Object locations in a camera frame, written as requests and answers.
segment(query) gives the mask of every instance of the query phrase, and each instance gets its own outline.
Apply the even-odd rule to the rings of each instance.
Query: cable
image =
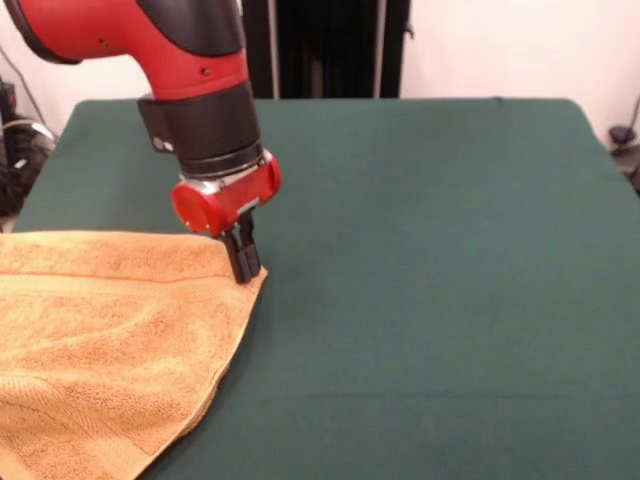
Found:
[[[12,120],[11,122],[7,122],[4,125],[2,125],[2,128],[0,129],[0,131],[5,131],[9,128],[12,127],[17,127],[20,125],[26,125],[28,127],[31,127],[32,130],[35,130],[36,132],[44,135],[45,137],[49,138],[49,140],[51,140],[54,143],[58,143],[58,136],[53,133],[46,125],[39,123],[37,120],[33,120],[31,118],[20,118],[18,120]]]
[[[5,61],[9,64],[9,66],[11,67],[11,69],[16,72],[16,74],[18,75],[18,77],[20,77],[20,81],[22,82],[22,85],[24,86],[24,89],[27,92],[27,96],[29,97],[29,100],[31,100],[31,103],[33,104],[33,108],[35,108],[36,113],[38,114],[38,118],[40,119],[40,121],[42,123],[47,123],[44,121],[44,116],[42,115],[42,112],[40,111],[40,107],[38,106],[38,103],[36,102],[35,98],[33,98],[33,94],[31,93],[31,90],[29,89],[29,85],[27,85],[27,81],[24,79],[24,75],[22,75],[22,72],[18,69],[18,67],[16,67],[16,65],[11,61],[11,59],[9,58],[9,56],[7,55],[7,52],[4,51],[4,48],[2,48],[2,45],[0,45],[0,55],[2,55],[2,57],[5,59]]]

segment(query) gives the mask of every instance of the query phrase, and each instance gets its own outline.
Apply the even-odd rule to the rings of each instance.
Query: white wall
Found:
[[[413,0],[405,97],[563,97],[606,142],[640,94],[640,0]]]
[[[404,97],[571,98],[603,141],[613,123],[628,121],[640,93],[640,0],[412,1],[416,37],[407,39]],[[23,69],[57,131],[82,99],[138,97],[149,90],[126,57],[75,67],[40,60],[4,7],[0,44]],[[16,80],[2,59],[0,72]],[[26,106],[24,95],[20,99]]]

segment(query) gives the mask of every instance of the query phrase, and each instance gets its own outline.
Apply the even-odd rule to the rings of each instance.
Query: green tablecloth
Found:
[[[271,274],[204,423],[144,478],[640,477],[640,205],[579,108],[258,108]],[[17,230],[182,232],[177,175],[133,101],[84,103]]]

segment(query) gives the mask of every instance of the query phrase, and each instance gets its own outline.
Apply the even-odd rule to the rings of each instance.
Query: green table surface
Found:
[[[209,414],[143,478],[640,477],[640,205],[575,104],[258,111],[271,273]],[[177,176],[134,101],[83,103],[16,230],[183,232]]]

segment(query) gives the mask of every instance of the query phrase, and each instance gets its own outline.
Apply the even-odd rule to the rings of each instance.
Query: towel fold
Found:
[[[190,432],[266,277],[197,235],[0,236],[0,477],[128,480]]]

